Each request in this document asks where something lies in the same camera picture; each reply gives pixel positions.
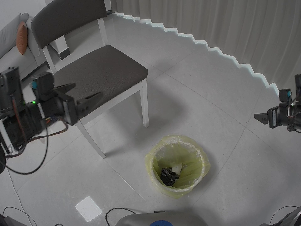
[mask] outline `chair frame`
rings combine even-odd
[[[103,18],[100,18],[97,20],[98,26],[103,42],[103,46],[106,46],[109,44],[106,29],[104,26]],[[51,56],[49,54],[49,50],[47,46],[43,48],[43,52],[45,54],[46,60],[50,66],[50,69],[52,71],[52,74],[55,74],[57,72],[53,61],[51,59]],[[81,133],[84,135],[84,137],[88,140],[88,142],[91,144],[91,146],[96,150],[96,152],[102,157],[105,158],[105,154],[102,152],[102,150],[99,148],[99,146],[96,144],[96,142],[92,139],[88,131],[85,129],[84,125],[87,124],[89,121],[97,117],[98,115],[102,114],[104,111],[107,111],[108,109],[112,108],[113,106],[117,105],[119,102],[125,100],[129,96],[133,95],[134,93],[140,91],[140,98],[141,98],[141,107],[142,107],[142,118],[143,118],[143,125],[145,128],[149,126],[149,120],[148,120],[148,94],[147,94],[147,83],[146,79],[139,82],[138,84],[132,86],[128,90],[122,92],[118,96],[114,97],[113,99],[109,100],[108,102],[104,103],[100,107],[98,107],[96,110],[85,116],[84,118],[80,119],[76,126],[81,131]]]

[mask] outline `orange pillow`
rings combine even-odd
[[[27,47],[27,26],[24,21],[21,21],[18,26],[16,45],[20,54],[23,55]]]

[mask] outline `gray pillow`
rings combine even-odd
[[[15,17],[8,25],[0,31],[0,58],[16,46],[16,36],[21,14]]]

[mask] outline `gray curtain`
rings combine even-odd
[[[300,0],[111,0],[111,6],[206,40],[279,89],[295,87],[301,73]]]

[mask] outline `gray upholstered chair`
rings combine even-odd
[[[92,109],[92,112],[76,124],[102,158],[105,155],[83,126],[95,116],[140,91],[143,125],[148,127],[146,88],[148,70],[121,51],[108,45],[103,22],[103,17],[106,16],[103,0],[54,0],[39,12],[31,23],[36,42],[43,49],[54,74],[55,86],[76,83],[76,87],[67,93],[75,100],[100,91],[103,93],[103,98]],[[47,45],[96,19],[104,46],[57,71]]]

